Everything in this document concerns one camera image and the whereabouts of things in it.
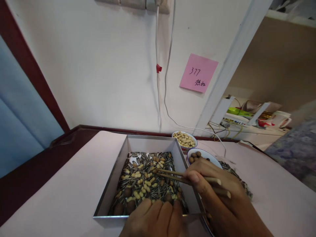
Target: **bowl of nuts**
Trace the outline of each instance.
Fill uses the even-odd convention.
[[[208,153],[205,150],[199,149],[199,148],[193,148],[188,151],[187,159],[189,161],[189,164],[193,164],[194,162],[198,161],[198,159],[206,159],[210,162],[212,162],[217,167],[223,169],[221,164],[216,160],[214,156],[212,156],[210,153]]]
[[[189,149],[198,145],[198,141],[190,133],[175,131],[172,137],[176,138],[183,152],[188,152]]]

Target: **pink table surface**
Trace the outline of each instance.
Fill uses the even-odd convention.
[[[125,137],[99,132],[1,226],[0,236],[118,236],[122,227],[104,229],[92,216]],[[274,236],[315,236],[316,193],[255,149],[224,144],[225,161],[248,183]],[[198,141],[198,148],[224,154],[219,142]],[[206,236],[199,222],[190,224],[188,235]]]

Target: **door frame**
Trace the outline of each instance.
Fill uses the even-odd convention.
[[[0,35],[64,132],[70,128],[5,0],[0,0]]]
[[[217,105],[220,102],[251,40],[259,28],[264,16],[267,14],[272,1],[273,0],[252,0],[250,2],[247,13],[230,47],[223,67],[204,106],[196,128],[206,128],[207,123],[217,108]],[[194,136],[201,136],[202,134],[203,131],[197,129],[193,133]]]

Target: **wooden chopsticks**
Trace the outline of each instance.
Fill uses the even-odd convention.
[[[177,175],[177,176],[183,176],[183,173],[176,172],[176,171],[162,170],[162,169],[158,169],[158,168],[156,168],[156,170],[164,172],[164,173],[174,174],[174,175]],[[211,177],[204,177],[204,178],[210,184],[217,184],[219,186],[222,185],[222,181],[220,179],[218,179],[218,178],[211,178]]]
[[[162,169],[156,169],[156,170],[162,171],[162,172],[165,172],[165,173],[171,173],[171,174],[178,175],[178,176],[183,176],[183,173],[180,173],[180,172],[168,171],[168,170],[162,170]],[[163,176],[163,177],[166,177],[166,178],[170,178],[170,179],[173,179],[173,180],[177,180],[177,181],[179,181],[181,183],[185,183],[185,184],[188,184],[190,186],[193,186],[191,181],[188,180],[188,179],[179,178],[179,177],[176,177],[176,176],[171,176],[171,175],[167,175],[167,174],[164,174],[164,173],[157,173],[157,174],[160,175],[160,176]],[[214,190],[214,192],[217,195],[220,195],[220,196],[227,197],[227,198],[231,199],[231,194],[230,194],[230,192],[228,190],[221,189],[221,188],[216,188],[216,187],[213,187],[213,186],[212,186],[212,189]]]

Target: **pink sticky note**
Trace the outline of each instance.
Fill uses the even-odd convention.
[[[217,61],[191,54],[180,87],[205,93],[217,65]]]

